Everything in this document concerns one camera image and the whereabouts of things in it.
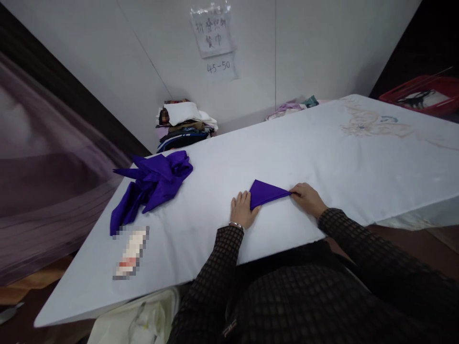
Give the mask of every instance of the sleeve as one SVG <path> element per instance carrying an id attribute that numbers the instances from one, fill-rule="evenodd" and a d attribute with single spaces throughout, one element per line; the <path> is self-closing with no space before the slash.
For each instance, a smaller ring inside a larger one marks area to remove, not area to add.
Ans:
<path id="1" fill-rule="evenodd" d="M 232 226 L 217 231 L 214 249 L 174 318 L 169 343 L 218 341 L 243 237 L 244 232 Z"/>
<path id="2" fill-rule="evenodd" d="M 419 320 L 457 331 L 459 285 L 439 271 L 328 209 L 318 220 L 358 266 L 358 277 L 379 298 Z"/>

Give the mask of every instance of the person's right hand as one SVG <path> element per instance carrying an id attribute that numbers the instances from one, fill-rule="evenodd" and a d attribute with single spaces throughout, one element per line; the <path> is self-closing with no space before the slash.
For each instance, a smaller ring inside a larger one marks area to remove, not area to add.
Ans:
<path id="1" fill-rule="evenodd" d="M 292 193 L 292 198 L 305 212 L 317 219 L 328 209 L 317 191 L 307 183 L 298 183 L 289 192 Z"/>

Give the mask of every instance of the hand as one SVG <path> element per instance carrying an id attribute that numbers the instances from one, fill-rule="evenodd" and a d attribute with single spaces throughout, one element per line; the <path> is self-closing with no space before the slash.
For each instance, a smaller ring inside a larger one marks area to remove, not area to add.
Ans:
<path id="1" fill-rule="evenodd" d="M 238 198 L 233 198 L 231 201 L 230 221 L 236 222 L 245 229 L 248 229 L 254 222 L 261 208 L 262 206 L 260 205 L 250 211 L 250 192 L 244 191 L 244 193 L 239 193 Z"/>
<path id="2" fill-rule="evenodd" d="M 289 192 L 292 193 L 292 198 L 295 202 L 315 218 L 319 218 L 328 209 L 317 191 L 307 183 L 299 183 Z"/>

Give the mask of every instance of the white plastic bag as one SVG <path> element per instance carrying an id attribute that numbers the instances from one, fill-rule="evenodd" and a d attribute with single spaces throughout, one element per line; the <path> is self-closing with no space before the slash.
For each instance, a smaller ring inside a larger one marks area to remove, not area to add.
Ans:
<path id="1" fill-rule="evenodd" d="M 179 301 L 172 287 L 111 310 L 98 317 L 87 344 L 165 344 Z"/>

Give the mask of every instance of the plastic bag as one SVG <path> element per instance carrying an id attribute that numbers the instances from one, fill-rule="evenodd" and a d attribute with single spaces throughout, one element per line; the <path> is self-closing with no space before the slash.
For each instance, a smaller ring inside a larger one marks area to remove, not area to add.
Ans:
<path id="1" fill-rule="evenodd" d="M 230 33 L 230 11 L 227 0 L 191 0 L 191 25 L 202 58 L 236 49 Z"/>

